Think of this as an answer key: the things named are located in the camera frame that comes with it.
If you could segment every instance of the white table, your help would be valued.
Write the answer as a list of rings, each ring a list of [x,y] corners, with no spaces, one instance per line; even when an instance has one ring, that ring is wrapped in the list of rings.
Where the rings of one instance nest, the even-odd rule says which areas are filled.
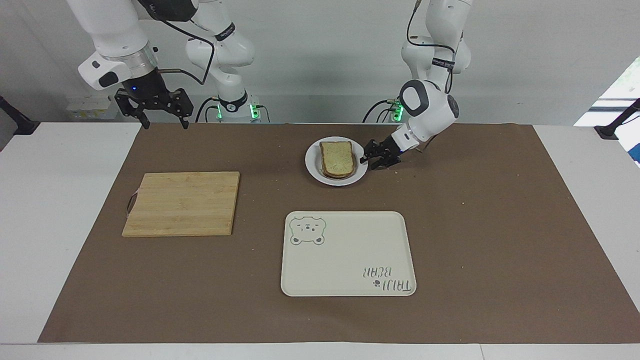
[[[640,358],[640,344],[36,345],[139,129],[45,123],[0,152],[0,359]],[[591,128],[535,129],[639,307],[640,168]]]

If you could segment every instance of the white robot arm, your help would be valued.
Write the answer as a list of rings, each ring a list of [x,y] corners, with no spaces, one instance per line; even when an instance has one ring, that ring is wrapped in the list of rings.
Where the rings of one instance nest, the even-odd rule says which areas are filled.
[[[414,15],[420,2],[416,2]],[[407,34],[403,59],[413,80],[404,84],[399,100],[411,117],[381,143],[371,140],[361,163],[379,158],[371,164],[372,169],[395,165],[402,153],[441,133],[459,117],[458,103],[446,86],[452,74],[462,72],[470,63],[462,34],[472,2],[431,0],[426,18],[431,38],[410,39]]]
[[[157,20],[187,21],[196,13],[195,0],[139,0]],[[78,71],[96,90],[122,83],[115,94],[120,111],[149,127],[144,110],[164,110],[176,115],[183,128],[189,126],[193,104],[184,89],[167,90],[157,61],[140,28],[131,0],[67,0],[84,30],[91,35],[96,52]]]
[[[183,89],[170,92],[162,79],[164,73],[180,69],[159,70],[157,60],[140,28],[132,0],[67,0],[71,10],[95,45],[96,52],[78,70],[96,90],[117,83],[124,88],[115,94],[123,115],[149,121],[144,110],[164,110],[180,119],[186,129],[193,104]],[[253,44],[236,32],[235,25],[220,0],[138,0],[149,15],[163,22],[192,21],[212,33],[211,46],[190,40],[187,53],[193,63],[207,70],[218,87],[218,99],[229,118],[254,118],[252,97],[233,66],[249,65],[255,54]]]
[[[253,44],[236,30],[222,0],[200,0],[192,21],[211,33],[210,41],[215,46],[209,75],[218,89],[220,117],[226,121],[251,122],[257,100],[246,91],[242,77],[233,68],[253,63]],[[209,44],[191,40],[187,42],[186,51],[192,63],[207,70],[211,54]]]

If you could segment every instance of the brown table cover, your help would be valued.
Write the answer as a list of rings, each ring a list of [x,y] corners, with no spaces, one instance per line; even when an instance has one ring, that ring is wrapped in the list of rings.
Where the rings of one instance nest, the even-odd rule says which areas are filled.
[[[456,124],[424,154],[409,152],[346,188],[307,173],[305,151],[316,140],[365,144],[392,130],[141,130],[39,341],[640,343],[636,307],[531,126]],[[235,170],[232,236],[120,235],[144,173]],[[285,296],[284,220],[295,210],[400,212],[416,293]]]

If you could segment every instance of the white tray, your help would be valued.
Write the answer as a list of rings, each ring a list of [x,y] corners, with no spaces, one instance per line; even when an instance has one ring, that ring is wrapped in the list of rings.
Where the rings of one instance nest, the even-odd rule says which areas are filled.
[[[280,287],[291,297],[387,297],[415,292],[402,215],[295,211],[285,221]]]

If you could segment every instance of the bread slice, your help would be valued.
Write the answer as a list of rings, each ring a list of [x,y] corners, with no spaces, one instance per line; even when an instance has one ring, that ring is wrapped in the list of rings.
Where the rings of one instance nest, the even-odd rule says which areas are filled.
[[[353,174],[356,164],[351,142],[321,142],[320,150],[324,176],[344,179]]]

